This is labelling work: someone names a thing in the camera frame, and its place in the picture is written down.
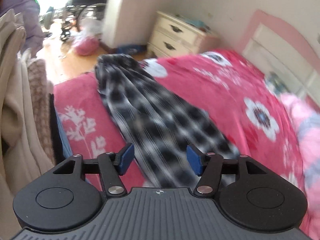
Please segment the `black white plaid shirt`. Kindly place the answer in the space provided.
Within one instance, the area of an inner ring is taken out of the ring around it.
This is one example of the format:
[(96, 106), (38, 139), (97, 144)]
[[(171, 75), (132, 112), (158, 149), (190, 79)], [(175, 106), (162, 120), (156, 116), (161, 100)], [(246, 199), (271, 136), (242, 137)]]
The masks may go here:
[(186, 149), (236, 159), (240, 152), (214, 125), (209, 115), (166, 89), (157, 79), (167, 71), (156, 59), (138, 62), (129, 55), (101, 55), (95, 66), (103, 105), (135, 158), (155, 187), (193, 188), (198, 177)]

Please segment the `beige hanging clothes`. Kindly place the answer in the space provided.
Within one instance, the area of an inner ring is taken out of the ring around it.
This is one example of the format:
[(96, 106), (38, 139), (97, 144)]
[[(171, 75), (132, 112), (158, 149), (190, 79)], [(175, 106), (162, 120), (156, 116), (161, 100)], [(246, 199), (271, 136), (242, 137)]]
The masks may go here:
[(21, 227), (12, 202), (20, 189), (53, 167), (36, 131), (27, 65), (31, 51), (21, 52), (25, 28), (10, 9), (1, 16), (1, 239)]

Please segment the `red floral fleece blanket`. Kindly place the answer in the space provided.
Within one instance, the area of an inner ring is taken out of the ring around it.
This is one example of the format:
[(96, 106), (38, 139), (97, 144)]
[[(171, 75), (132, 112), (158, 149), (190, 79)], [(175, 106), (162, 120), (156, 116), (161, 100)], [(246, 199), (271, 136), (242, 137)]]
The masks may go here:
[[(158, 101), (172, 92), (202, 110), (241, 153), (247, 154), (293, 185), (304, 189), (303, 161), (296, 133), (282, 102), (267, 89), (262, 74), (237, 53), (208, 51), (198, 55), (125, 63), (148, 74), (112, 86), (121, 94), (138, 96), (144, 104), (153, 90)], [(125, 144), (122, 131), (112, 120), (98, 92), (101, 78), (93, 72), (54, 87), (54, 104), (68, 139), (68, 153), (96, 158)]]

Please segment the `blue checkered pillow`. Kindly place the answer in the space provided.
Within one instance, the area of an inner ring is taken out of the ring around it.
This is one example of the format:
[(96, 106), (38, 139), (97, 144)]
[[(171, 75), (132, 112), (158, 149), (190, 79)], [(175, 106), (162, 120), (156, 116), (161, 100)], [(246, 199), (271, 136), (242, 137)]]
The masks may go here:
[(283, 83), (281, 78), (274, 72), (266, 74), (264, 82), (268, 90), (276, 96), (290, 92), (285, 83)]

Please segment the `blue water bottle pack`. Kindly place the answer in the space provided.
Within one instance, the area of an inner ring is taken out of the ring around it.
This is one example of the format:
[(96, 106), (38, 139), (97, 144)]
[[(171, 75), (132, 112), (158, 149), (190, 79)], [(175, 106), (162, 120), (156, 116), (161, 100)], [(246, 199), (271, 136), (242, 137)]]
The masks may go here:
[(119, 46), (116, 49), (117, 54), (126, 54), (126, 55), (137, 55), (139, 53), (145, 52), (147, 45), (138, 45), (138, 44), (128, 44)]

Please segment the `pink grey floral duvet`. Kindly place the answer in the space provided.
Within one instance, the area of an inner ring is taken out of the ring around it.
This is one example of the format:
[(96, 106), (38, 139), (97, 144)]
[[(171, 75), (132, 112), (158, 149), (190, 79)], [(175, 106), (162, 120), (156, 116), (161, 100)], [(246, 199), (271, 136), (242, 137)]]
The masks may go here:
[(319, 111), (294, 94), (281, 94), (280, 100), (295, 130), (302, 156), (308, 234), (312, 239), (319, 239)]

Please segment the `pink plastic bag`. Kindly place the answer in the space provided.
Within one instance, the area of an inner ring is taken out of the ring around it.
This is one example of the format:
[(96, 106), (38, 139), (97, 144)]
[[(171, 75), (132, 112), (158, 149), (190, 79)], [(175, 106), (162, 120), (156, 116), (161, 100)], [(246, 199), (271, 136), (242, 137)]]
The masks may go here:
[(95, 36), (79, 35), (72, 43), (72, 50), (80, 56), (93, 55), (99, 48), (100, 42)]

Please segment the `cream bedside nightstand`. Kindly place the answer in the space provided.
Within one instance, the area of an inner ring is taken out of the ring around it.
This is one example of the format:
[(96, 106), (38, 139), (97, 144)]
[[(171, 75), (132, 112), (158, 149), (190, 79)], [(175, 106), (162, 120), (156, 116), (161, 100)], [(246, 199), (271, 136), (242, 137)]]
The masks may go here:
[(216, 33), (202, 31), (174, 15), (157, 11), (146, 56), (151, 58), (199, 54), (217, 48), (219, 43), (220, 38)]

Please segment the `white pink headboard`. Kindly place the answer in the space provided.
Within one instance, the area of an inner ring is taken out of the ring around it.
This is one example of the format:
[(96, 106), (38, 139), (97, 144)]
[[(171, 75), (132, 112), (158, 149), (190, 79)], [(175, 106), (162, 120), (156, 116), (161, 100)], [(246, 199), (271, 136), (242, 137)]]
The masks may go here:
[(291, 93), (319, 106), (319, 56), (286, 21), (256, 10), (236, 51), (266, 76), (276, 74)]

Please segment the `wheelchair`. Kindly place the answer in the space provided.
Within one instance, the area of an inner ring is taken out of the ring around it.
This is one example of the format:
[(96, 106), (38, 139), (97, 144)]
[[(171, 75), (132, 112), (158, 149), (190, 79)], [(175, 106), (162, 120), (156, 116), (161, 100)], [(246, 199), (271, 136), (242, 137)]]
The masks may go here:
[(106, 6), (107, 0), (68, 0), (62, 9), (49, 7), (47, 12), (40, 16), (40, 25), (48, 30), (54, 19), (60, 18), (62, 20), (60, 40), (66, 42), (71, 36), (73, 27), (76, 27), (78, 32), (82, 31), (85, 19), (102, 21)]

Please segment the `lavender puffer jacket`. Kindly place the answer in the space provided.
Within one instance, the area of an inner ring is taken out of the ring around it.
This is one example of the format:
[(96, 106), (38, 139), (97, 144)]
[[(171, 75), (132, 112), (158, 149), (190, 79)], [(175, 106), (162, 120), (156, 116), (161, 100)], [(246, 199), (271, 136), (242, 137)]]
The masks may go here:
[(44, 40), (44, 33), (39, 22), (40, 6), (38, 2), (36, 0), (1, 0), (1, 16), (10, 9), (14, 10), (15, 15), (21, 16), (25, 28), (26, 38), (21, 52), (30, 48), (32, 57), (36, 57), (37, 52), (43, 48)]

